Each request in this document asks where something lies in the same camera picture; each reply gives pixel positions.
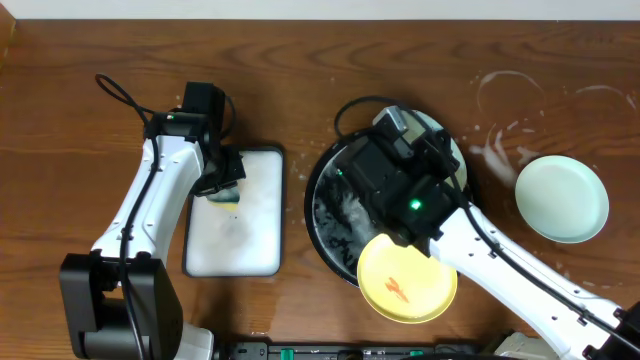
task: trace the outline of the white stain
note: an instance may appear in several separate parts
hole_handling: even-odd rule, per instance
[[[518,165],[520,166],[526,165],[531,162],[533,158],[540,156],[539,152],[531,151],[524,146],[518,146],[518,152],[522,155],[522,158],[518,160]]]
[[[518,125],[518,120],[511,123],[511,125],[507,126],[507,131],[511,131],[514,127]]]
[[[489,73],[487,75],[485,75],[482,80],[480,80],[480,86],[478,86],[478,92],[476,93],[476,103],[478,104],[478,109],[480,109],[480,112],[484,112],[482,110],[482,106],[480,105],[480,90],[482,90],[482,88],[488,84],[489,82],[491,82],[491,80],[495,79],[496,76],[500,76],[500,75],[514,75],[514,76],[520,76],[523,77],[525,79],[527,79],[527,81],[529,81],[531,84],[533,84],[538,90],[540,90],[540,93],[542,93],[542,96],[544,96],[544,102],[546,104],[547,102],[547,96],[544,93],[544,90],[542,90],[542,88],[540,87],[540,85],[538,85],[538,83],[533,80],[533,78],[531,78],[531,76],[527,75],[527,74],[523,74],[519,71],[514,71],[514,70],[499,70],[499,71],[494,71],[492,73]]]
[[[629,103],[629,106],[631,106],[633,111],[636,113],[636,116],[638,116],[638,109],[636,108],[636,103],[635,103],[635,101],[633,101],[633,98],[630,95],[625,96],[622,93],[622,91],[614,88],[613,86],[609,86],[609,85],[591,85],[591,86],[587,86],[587,87],[584,87],[582,89],[576,90],[576,94],[580,94],[580,93],[583,93],[585,91],[594,91],[594,90],[606,90],[606,91],[612,91],[612,92],[618,94],[621,98],[625,99]]]
[[[489,134],[487,135],[487,140],[485,141],[484,147],[480,147],[477,145],[473,145],[469,148],[469,151],[472,154],[482,155],[484,157],[484,161],[487,164],[489,170],[493,172],[493,174],[502,181],[502,183],[506,187],[513,187],[516,183],[516,172],[511,167],[507,159],[507,155],[504,153],[504,149],[502,148],[502,144],[500,144],[500,138],[502,137],[502,130],[496,135],[496,141],[494,143],[496,150],[500,155],[496,154],[495,151],[491,148],[489,144],[489,138],[491,137],[491,131],[496,125],[494,124],[489,130]]]

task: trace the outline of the beige plastic object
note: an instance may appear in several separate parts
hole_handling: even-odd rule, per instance
[[[566,156],[545,156],[527,165],[516,182],[516,203],[540,235],[568,244],[594,237],[609,215],[600,178]]]

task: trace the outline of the green led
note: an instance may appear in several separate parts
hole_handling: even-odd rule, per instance
[[[422,202],[418,199],[413,199],[409,202],[409,207],[413,210],[419,210],[422,207]]]

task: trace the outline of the yellow plate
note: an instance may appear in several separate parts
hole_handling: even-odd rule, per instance
[[[413,246],[401,247],[386,234],[367,244],[358,261],[358,285],[377,312],[405,324],[442,314],[458,286],[455,269],[427,258]]]

